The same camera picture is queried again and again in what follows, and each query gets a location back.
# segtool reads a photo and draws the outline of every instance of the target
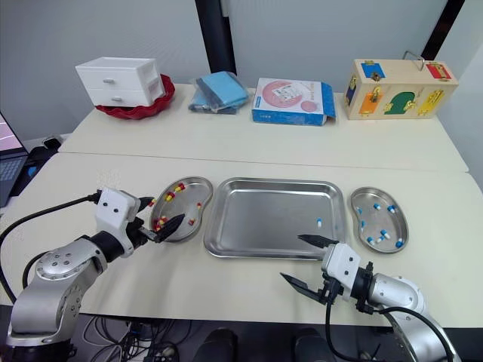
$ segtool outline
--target stainless steel tray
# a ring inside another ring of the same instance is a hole
[[[184,189],[178,188],[179,184],[183,184]],[[169,201],[166,199],[168,193],[174,195]],[[158,201],[152,209],[151,228],[155,229],[163,216],[170,219],[184,213],[183,223],[165,241],[181,241],[193,236],[202,223],[203,210],[212,195],[213,186],[202,177],[191,176],[171,183],[159,195]]]
[[[215,194],[205,247],[215,256],[322,259],[297,236],[344,241],[345,225],[342,192],[332,183],[233,178]]]
[[[408,224],[402,209],[391,195],[374,187],[362,187],[352,193],[350,200],[354,232],[364,245],[381,253],[396,253],[406,247]],[[386,231],[388,238],[384,237],[383,231]]]

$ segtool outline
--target white plastic drawer box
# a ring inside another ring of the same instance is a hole
[[[151,106],[165,94],[154,59],[101,57],[75,69],[95,106]]]

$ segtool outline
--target laptop keyboard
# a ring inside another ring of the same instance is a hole
[[[21,161],[22,158],[17,158],[16,160],[0,162],[0,181],[13,179]]]

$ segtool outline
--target laptop screen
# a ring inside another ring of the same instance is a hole
[[[23,146],[0,113],[0,154],[12,151],[23,151]]]

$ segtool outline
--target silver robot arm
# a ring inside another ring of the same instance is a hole
[[[82,297],[108,263],[130,256],[148,239],[161,242],[183,219],[184,215],[171,219],[159,234],[143,228],[136,215],[150,200],[104,189],[96,210],[98,233],[49,251],[36,263],[32,282],[12,309],[5,360],[68,358]]]
[[[322,304],[332,303],[337,294],[343,299],[357,299],[356,308],[372,314],[390,307],[402,307],[422,315],[440,332],[448,344],[453,361],[460,362],[454,346],[441,326],[429,315],[428,305],[421,290],[403,277],[388,277],[372,273],[372,262],[366,268],[359,267],[361,257],[348,244],[314,236],[301,235],[301,239],[325,249],[322,260],[324,289],[315,292],[307,284],[289,275],[282,276],[299,293]],[[383,315],[391,323],[395,334],[408,352],[408,360],[414,362],[434,362],[446,360],[446,351],[437,335],[420,319],[413,315],[390,311]]]

